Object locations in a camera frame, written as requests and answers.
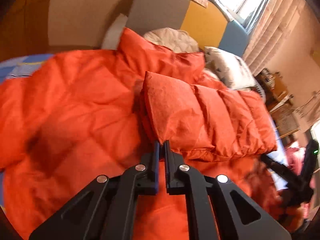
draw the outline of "beige quilted pillow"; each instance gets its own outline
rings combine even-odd
[[[244,60],[215,47],[204,47],[206,68],[231,89],[255,86],[255,79]]]
[[[153,44],[165,46],[175,53],[198,52],[198,43],[186,31],[163,28],[145,33],[143,37]]]

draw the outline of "triangular cutout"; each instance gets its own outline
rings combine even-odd
[[[77,203],[70,207],[62,215],[63,219],[67,219],[72,223],[79,225],[85,212],[87,211],[94,192],[90,191],[84,195]]]
[[[248,225],[261,218],[258,211],[255,210],[238,192],[232,190],[230,192],[231,198],[236,206],[241,222]]]

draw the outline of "orange puffer jacket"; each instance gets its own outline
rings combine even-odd
[[[61,53],[0,86],[6,215],[24,238],[99,174],[121,174],[152,142],[203,174],[226,174],[267,212],[277,193],[257,155],[276,148],[263,102],[203,72],[202,53],[175,54],[125,29],[117,51]],[[135,239],[188,239],[185,199],[139,198]]]

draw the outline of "pillow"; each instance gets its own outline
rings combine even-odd
[[[198,43],[186,31],[163,28],[145,33],[143,37],[156,45],[165,46],[175,53],[198,52]]]
[[[231,89],[255,86],[255,79],[244,60],[215,47],[204,47],[206,68]]]

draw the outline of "silver rivet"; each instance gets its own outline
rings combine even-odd
[[[188,171],[188,170],[190,170],[190,167],[186,164],[182,164],[179,166],[179,169],[182,171]]]
[[[217,180],[221,183],[226,183],[228,181],[228,177],[226,175],[219,175]]]
[[[136,170],[137,171],[144,171],[146,169],[146,167],[143,164],[138,164],[136,166]]]
[[[105,175],[100,175],[99,177],[97,177],[97,182],[99,183],[105,183],[107,180],[108,178]]]

